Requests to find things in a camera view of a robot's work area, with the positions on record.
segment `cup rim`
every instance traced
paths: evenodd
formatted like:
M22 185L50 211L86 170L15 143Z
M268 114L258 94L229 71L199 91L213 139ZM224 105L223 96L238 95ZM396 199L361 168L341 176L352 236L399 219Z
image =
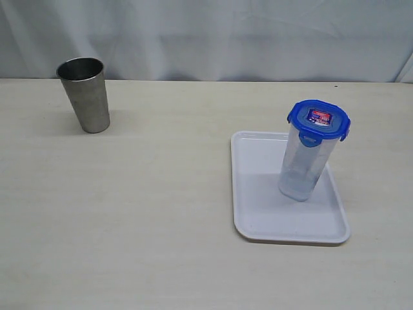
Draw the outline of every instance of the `cup rim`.
M67 79L67 78L65 78L65 77L63 77L63 76L61 76L61 75L59 74L59 70L62 69L63 66L67 65L67 64L70 63L70 62L77 61L77 60L79 60L79 59L89 59L89 60L98 62L99 65L101 65L101 70L100 70L97 74L94 74L93 76L88 77L87 79ZM59 79L62 79L62 80L64 80L64 81L83 82L83 81L88 81L89 79L95 78L97 75L99 75L100 73L102 73L102 72L104 71L104 69L105 69L105 65L104 65L103 62L100 61L98 58L94 58L94 57L75 57L75 58L66 60L64 63L61 63L61 64L58 66L58 68L56 69L56 75L57 75L57 77L58 77Z

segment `label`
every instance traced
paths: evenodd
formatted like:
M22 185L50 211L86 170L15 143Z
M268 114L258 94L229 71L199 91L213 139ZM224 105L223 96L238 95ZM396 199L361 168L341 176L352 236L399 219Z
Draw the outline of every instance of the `label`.
M330 126L332 115L326 112L317 111L316 109L310 109L307 119L312 123L319 126Z

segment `metal tumbler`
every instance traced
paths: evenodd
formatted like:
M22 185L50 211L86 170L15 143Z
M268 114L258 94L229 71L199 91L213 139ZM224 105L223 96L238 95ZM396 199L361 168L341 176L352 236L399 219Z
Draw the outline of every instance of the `metal tumbler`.
M110 124L103 69L100 60L82 57L68 60L56 71L80 126L91 134L104 131Z

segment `clear plastic bottle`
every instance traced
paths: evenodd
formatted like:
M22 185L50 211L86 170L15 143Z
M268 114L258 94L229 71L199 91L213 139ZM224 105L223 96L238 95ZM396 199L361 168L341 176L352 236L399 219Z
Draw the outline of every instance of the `clear plastic bottle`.
M303 202L310 198L336 143L347 135L350 120L340 108L322 101L297 105L288 116L291 128L278 187ZM325 120L318 123L318 114Z

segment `beige table surface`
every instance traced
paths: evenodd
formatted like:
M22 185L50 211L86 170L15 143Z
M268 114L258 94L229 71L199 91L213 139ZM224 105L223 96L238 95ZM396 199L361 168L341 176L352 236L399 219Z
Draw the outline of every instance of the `beige table surface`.
M108 81L84 134L58 80L0 80L0 309L413 309L413 85ZM330 158L340 247L249 243L230 145L318 98L352 119Z

